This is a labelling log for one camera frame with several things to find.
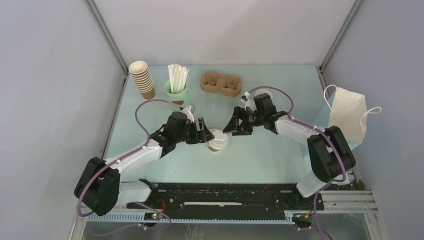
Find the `brown paper coffee cup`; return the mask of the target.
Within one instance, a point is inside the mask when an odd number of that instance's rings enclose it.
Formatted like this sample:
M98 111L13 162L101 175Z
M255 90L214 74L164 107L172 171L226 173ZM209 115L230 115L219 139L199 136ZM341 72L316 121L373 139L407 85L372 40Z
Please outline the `brown paper coffee cup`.
M220 148L220 147L215 147L215 146L213 146L213 145L208 145L207 147L208 147L208 149L209 149L210 151L212 151L212 152L218 152L218 151L220 151L220 150L221 150L221 148Z

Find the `white plastic cup lid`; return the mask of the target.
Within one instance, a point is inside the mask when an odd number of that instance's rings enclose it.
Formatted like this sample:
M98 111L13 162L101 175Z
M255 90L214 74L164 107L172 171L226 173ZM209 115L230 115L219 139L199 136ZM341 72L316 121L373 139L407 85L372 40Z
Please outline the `white plastic cup lid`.
M225 149L229 145L229 137L226 133L223 133L222 130L213 128L210 132L214 135L214 139L206 142L206 145L212 145L217 148L221 148L221 150Z

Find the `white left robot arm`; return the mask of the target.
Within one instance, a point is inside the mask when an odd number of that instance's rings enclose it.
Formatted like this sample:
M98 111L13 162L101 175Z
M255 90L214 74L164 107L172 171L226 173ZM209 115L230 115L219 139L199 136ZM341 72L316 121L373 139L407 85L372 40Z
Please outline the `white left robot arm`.
M122 177L163 158L179 143L203 144L214 138L203 118L194 120L181 111L173 112L145 143L113 158L93 157L87 162L74 190L77 214L104 216L118 203L140 202L153 208L158 202L153 188L141 180L123 182Z

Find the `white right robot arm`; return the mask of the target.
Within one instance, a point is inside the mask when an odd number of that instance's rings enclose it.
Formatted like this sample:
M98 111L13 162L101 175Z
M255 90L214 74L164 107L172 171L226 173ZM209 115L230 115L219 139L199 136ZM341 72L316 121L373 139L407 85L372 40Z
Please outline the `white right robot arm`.
M291 204L304 209L311 196L330 184L337 177L356 166L356 159L342 132L337 126L327 128L312 126L277 111L268 93L249 99L249 93L241 98L244 107L235 106L224 133L232 136L249 136L254 127L264 127L277 135L285 135L307 147L311 171L299 181L291 194Z

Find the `stack of white lids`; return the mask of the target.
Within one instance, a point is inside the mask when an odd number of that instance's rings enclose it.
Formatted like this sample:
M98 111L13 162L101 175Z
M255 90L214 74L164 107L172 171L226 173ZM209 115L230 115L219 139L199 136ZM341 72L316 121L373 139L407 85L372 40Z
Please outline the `stack of white lids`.
M249 108L252 111L257 109L255 101L254 101L254 97L256 97L260 94L268 94L270 96L270 98L273 99L273 93L266 88L259 88L259 89L255 90L253 93L254 94L251 94L252 97L249 96L247 98L247 102L245 103L245 108L246 109Z

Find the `brown cardboard cup carrier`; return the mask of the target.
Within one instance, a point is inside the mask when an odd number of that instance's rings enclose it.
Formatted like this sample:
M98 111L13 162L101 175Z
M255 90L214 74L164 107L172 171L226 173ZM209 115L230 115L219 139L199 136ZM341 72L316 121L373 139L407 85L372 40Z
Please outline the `brown cardboard cup carrier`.
M206 93L221 92L224 96L235 98L242 91L242 78L235 74L221 74L216 71L204 72L200 78L200 88Z

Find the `green straw holder jar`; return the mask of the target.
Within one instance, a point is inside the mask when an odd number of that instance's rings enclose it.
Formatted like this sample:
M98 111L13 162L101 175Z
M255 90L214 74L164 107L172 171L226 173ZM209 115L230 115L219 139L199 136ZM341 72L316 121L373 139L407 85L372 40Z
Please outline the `green straw holder jar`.
M181 92L171 93L171 83L170 80L168 80L165 83L164 88L169 101L182 107L186 107L191 104L188 88L186 85L184 86L184 89Z

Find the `bundle of white wrapped straws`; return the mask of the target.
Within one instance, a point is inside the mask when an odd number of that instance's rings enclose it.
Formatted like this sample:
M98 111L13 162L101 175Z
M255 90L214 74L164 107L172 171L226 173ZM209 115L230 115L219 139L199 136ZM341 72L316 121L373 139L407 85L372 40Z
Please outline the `bundle of white wrapped straws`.
M170 93L179 94L185 87L189 69L180 64L170 64L167 66L170 84Z

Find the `stack of brown paper cups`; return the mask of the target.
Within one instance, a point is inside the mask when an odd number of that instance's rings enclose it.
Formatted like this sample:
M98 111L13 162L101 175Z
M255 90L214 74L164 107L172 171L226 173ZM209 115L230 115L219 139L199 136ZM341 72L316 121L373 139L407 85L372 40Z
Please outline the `stack of brown paper cups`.
M148 64L141 60L135 61L129 65L128 71L142 97L146 100L153 99L156 92Z

